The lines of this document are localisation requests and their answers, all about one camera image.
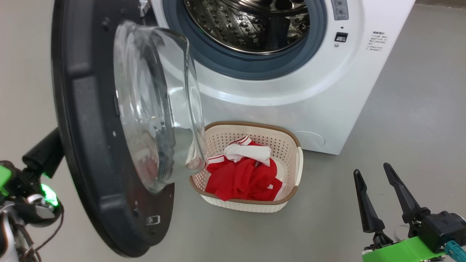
cable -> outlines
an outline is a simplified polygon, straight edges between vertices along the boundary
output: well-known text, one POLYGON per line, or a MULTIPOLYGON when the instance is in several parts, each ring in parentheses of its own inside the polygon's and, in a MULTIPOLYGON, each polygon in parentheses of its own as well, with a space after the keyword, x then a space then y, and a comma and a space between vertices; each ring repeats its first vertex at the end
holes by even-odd
POLYGON ((47 238, 47 240, 45 240, 40 246, 38 246, 35 250, 36 251, 39 251, 39 249, 43 248, 45 245, 47 245, 47 243, 49 243, 58 233, 58 231, 60 230, 60 228, 62 227, 63 225, 63 219, 65 217, 65 208, 63 207, 62 205, 62 217, 60 218, 60 224, 58 225, 57 229, 55 230, 55 232, 49 237, 47 238))
POLYGON ((61 214, 62 217, 60 218, 60 224, 58 225, 57 229, 55 229, 55 232, 49 238, 47 238, 47 240, 45 240, 37 248, 33 247, 34 242, 32 241, 31 235, 26 230, 26 228, 21 224, 13 224, 14 228, 16 230, 20 231, 23 234, 24 238, 26 239, 26 243, 29 246, 29 249, 27 249, 25 252, 22 252, 22 256, 21 256, 22 261, 28 262, 27 258, 30 256, 30 254, 34 254, 37 257, 37 259, 35 257, 32 257, 32 261, 33 262, 42 262, 41 255, 38 252, 39 249, 41 249, 45 245, 47 245, 47 243, 49 243, 57 235, 58 231, 60 230, 60 228, 63 225, 63 220, 64 220, 64 217, 65 217, 64 216, 65 215, 65 209, 64 209, 63 205, 61 206, 61 208, 62 208, 62 214, 61 214))
POLYGON ((29 262, 29 261, 33 261, 33 262, 42 262, 42 258, 41 258, 41 255, 39 255, 39 253, 37 252, 37 250, 34 250, 34 241, 32 241, 32 238, 31 238, 31 235, 29 234, 29 232, 26 230, 26 228, 21 225, 21 224, 13 224, 13 227, 20 231, 21 234, 23 235, 24 239, 26 239, 26 243, 27 245, 29 246, 28 249, 25 249, 25 248, 22 248, 22 252, 21 252, 21 261, 22 262, 29 262))
POLYGON ((400 238, 398 237, 398 234, 397 234, 397 229, 398 229, 398 228, 408 228, 408 229, 409 229, 409 226, 408 226, 408 225, 399 225, 399 226, 396 227, 395 230, 393 231, 393 236, 395 237, 395 241, 396 241, 396 242, 401 242, 401 241, 403 241, 403 240, 400 239, 400 238))
POLYGON ((6 166, 6 167, 10 167, 10 168, 14 168, 13 163, 10 162, 10 161, 8 161, 8 160, 2 160, 2 161, 0 161, 0 165, 6 166))

plastic basket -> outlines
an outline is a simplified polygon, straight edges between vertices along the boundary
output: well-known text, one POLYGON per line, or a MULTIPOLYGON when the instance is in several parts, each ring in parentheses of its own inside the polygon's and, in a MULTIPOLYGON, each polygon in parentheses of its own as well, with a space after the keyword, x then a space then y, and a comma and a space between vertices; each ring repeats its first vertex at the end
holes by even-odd
POLYGON ((210 177, 210 173, 206 169, 189 178, 191 186, 212 205, 247 212, 277 212, 288 203, 298 190, 303 164, 299 141, 293 133, 277 126, 249 122, 215 122, 206 127, 206 157, 222 154, 230 142, 245 135, 248 135, 256 143, 269 146, 272 149, 272 157, 277 168, 280 169, 281 166, 285 175, 283 182, 286 183, 286 186, 278 200, 220 200, 214 194, 204 191, 210 177))

front-loading washing machine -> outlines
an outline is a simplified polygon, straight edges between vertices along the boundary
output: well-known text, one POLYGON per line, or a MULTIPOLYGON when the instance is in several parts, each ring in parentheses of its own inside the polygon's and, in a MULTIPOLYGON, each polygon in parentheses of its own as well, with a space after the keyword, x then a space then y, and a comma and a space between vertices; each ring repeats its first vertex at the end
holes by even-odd
POLYGON ((175 178, 204 168, 204 122, 338 154, 413 2, 55 0, 57 140, 102 239, 129 257, 162 241, 175 178))
POLYGON ((151 3, 191 43, 207 124, 273 124, 339 154, 414 0, 151 3))

concrete floor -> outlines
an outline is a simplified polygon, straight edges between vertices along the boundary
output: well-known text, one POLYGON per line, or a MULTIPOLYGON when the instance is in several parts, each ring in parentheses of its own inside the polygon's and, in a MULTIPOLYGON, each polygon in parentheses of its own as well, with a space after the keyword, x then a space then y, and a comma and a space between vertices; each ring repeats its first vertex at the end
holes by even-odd
MULTIPOLYGON (((0 3, 0 159, 21 156, 56 126, 50 74, 51 0, 0 3)), ((305 153, 297 195, 276 214, 204 202, 177 183, 168 235, 133 261, 361 261, 364 234, 352 172, 359 168, 390 236, 401 208, 382 163, 422 206, 466 215, 466 10, 416 5, 339 156, 305 153)), ((125 261, 99 238, 66 163, 48 182, 66 207, 45 262, 125 261)), ((54 229, 31 229, 41 243, 54 229)))
POLYGON ((466 0, 416 0, 416 3, 430 6, 466 8, 466 0))

green robot part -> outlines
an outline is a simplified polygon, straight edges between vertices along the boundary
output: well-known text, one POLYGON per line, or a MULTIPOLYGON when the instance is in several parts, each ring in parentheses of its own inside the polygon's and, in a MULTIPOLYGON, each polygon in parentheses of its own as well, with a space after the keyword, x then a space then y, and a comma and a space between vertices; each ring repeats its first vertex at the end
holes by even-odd
POLYGON ((8 196, 8 191, 5 189, 5 185, 11 178, 11 170, 0 165, 0 193, 4 196, 8 196))
POLYGON ((363 255, 364 262, 441 261, 445 253, 434 254, 417 236, 363 255))

